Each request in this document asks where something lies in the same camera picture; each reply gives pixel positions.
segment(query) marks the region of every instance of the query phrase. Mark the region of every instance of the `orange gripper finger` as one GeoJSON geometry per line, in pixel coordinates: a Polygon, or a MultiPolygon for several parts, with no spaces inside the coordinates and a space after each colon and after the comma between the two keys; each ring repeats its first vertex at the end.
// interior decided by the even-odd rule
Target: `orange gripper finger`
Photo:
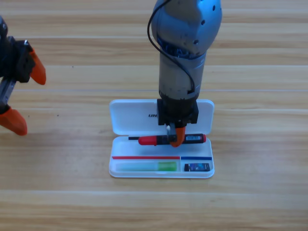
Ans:
{"type": "Polygon", "coordinates": [[[32,70],[31,77],[36,81],[38,84],[44,85],[46,83],[46,70],[40,59],[38,58],[37,54],[33,50],[30,53],[31,57],[35,62],[35,66],[32,70]]]}
{"type": "Polygon", "coordinates": [[[176,142],[170,142],[171,146],[174,147],[174,148],[177,148],[179,147],[184,139],[185,139],[185,127],[183,128],[176,128],[176,133],[177,133],[177,141],[176,142]]]}
{"type": "Polygon", "coordinates": [[[0,125],[8,130],[15,132],[19,136],[27,134],[27,123],[17,110],[11,107],[0,115],[0,125]]]}

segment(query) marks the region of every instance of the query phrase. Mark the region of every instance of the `white plastic case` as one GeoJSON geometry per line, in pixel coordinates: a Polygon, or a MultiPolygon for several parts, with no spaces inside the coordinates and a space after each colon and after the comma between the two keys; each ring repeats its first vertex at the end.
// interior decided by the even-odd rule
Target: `white plastic case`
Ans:
{"type": "MultiPolygon", "coordinates": [[[[159,126],[157,121],[157,100],[114,100],[110,103],[110,114],[113,131],[117,137],[113,141],[109,162],[109,173],[116,178],[209,178],[214,175],[214,160],[211,141],[207,138],[202,144],[182,144],[178,148],[171,145],[142,146],[138,140],[128,137],[166,135],[166,127],[159,126]],[[120,157],[136,159],[114,159],[120,157]],[[180,159],[138,159],[175,157],[180,159]],[[177,171],[120,171],[118,164],[176,162],[177,171]],[[184,171],[189,163],[209,163],[210,171],[184,171]]],[[[197,100],[199,116],[197,124],[188,124],[186,134],[203,133],[208,135],[212,129],[214,103],[210,100],[197,100]]]]}

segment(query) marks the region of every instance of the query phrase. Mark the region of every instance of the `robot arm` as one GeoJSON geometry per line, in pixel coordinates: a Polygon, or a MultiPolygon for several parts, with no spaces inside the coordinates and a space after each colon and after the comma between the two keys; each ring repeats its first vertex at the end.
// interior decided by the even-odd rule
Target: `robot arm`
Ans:
{"type": "Polygon", "coordinates": [[[158,0],[148,24],[148,37],[160,51],[158,124],[166,125],[173,147],[182,144],[185,127],[198,120],[206,51],[222,20],[220,0],[158,0]],[[150,38],[149,27],[159,44],[150,38]]]}
{"type": "Polygon", "coordinates": [[[8,27],[0,16],[0,126],[18,135],[27,134],[25,119],[8,105],[16,82],[27,83],[32,77],[44,85],[46,71],[27,40],[16,41],[7,37],[8,27]]]}

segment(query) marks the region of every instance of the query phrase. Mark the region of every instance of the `open case lid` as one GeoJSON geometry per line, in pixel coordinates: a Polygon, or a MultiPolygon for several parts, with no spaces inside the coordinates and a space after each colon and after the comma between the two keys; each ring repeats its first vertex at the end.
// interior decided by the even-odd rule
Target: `open case lid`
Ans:
{"type": "MultiPolygon", "coordinates": [[[[203,133],[212,129],[214,103],[197,100],[199,116],[197,124],[188,124],[186,134],[203,133]]],[[[158,125],[157,100],[114,100],[110,103],[113,131],[117,135],[147,136],[163,135],[165,126],[158,125]]]]}

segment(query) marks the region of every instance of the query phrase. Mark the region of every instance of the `wooden table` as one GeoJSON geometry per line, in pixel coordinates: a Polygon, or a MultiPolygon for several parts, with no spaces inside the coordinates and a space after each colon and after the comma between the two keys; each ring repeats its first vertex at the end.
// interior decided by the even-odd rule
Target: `wooden table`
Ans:
{"type": "Polygon", "coordinates": [[[307,0],[222,1],[200,95],[216,104],[213,178],[109,175],[109,102],[158,97],[155,2],[0,0],[48,75],[10,99],[28,135],[0,130],[1,230],[308,230],[307,0]]]}

